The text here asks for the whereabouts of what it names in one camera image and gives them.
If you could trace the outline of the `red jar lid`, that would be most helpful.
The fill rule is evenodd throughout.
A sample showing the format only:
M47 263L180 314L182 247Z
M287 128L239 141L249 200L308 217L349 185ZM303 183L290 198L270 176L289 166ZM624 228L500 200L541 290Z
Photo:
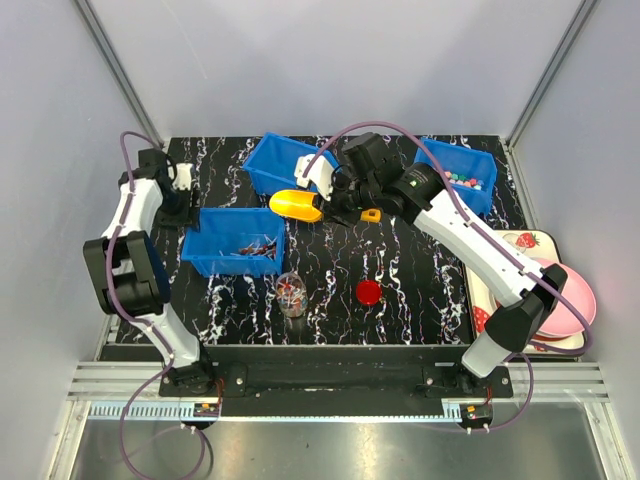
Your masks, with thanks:
M373 280L363 280L356 286L356 298L366 306L373 306L380 301L382 297L381 285Z

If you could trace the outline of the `blue bin with star candies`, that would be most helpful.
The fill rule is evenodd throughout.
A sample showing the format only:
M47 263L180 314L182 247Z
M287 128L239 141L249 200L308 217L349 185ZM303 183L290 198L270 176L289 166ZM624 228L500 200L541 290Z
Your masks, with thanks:
M244 162L243 170L258 195L297 189L294 172L298 158L314 155L317 150L316 146L268 132Z

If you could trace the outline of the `yellow plastic scoop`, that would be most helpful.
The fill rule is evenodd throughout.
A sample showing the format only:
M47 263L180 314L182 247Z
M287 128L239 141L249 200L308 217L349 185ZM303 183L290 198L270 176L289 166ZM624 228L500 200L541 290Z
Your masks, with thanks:
M382 218L379 209L339 212L319 193L305 190L278 191L270 197L268 205L273 213L283 218L306 223L325 221L349 227L360 221L378 223Z

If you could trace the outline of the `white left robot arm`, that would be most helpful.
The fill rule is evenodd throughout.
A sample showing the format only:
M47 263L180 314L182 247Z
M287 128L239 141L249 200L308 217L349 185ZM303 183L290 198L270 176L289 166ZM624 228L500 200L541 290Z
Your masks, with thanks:
M109 226L83 245L83 257L104 313L141 331L161 354L163 379L182 393L208 394L216 372L202 341L171 305L169 275L150 233L154 225L199 229L199 191L192 165L157 149L141 150L125 172Z

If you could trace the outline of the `clear plastic jar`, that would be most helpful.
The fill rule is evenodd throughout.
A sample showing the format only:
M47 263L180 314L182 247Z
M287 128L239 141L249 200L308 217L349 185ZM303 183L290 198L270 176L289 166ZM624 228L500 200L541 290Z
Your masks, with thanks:
M287 318L302 317L307 310L308 295L301 277L295 272L287 272L275 283L276 300L281 312Z

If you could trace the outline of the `blue bin with lollipops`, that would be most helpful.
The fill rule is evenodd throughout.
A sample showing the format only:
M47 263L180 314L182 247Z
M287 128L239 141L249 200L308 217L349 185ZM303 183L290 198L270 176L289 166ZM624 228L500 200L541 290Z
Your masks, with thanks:
M285 221L268 208L203 208L181 260L203 277L279 275L285 246Z

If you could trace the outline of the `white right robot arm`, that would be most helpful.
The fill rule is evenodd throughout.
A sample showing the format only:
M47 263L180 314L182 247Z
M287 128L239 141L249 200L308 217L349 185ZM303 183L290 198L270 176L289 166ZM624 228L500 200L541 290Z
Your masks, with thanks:
M345 145L346 174L318 151L298 162L296 178L313 182L324 212L339 219L357 220L371 208L402 219L442 243L489 288L500 306L453 374L457 390L472 397L563 302L568 272L558 263L541 265L495 233L453 189L434 153L422 140L414 142L427 159L405 167L387 153L379 134L368 132Z

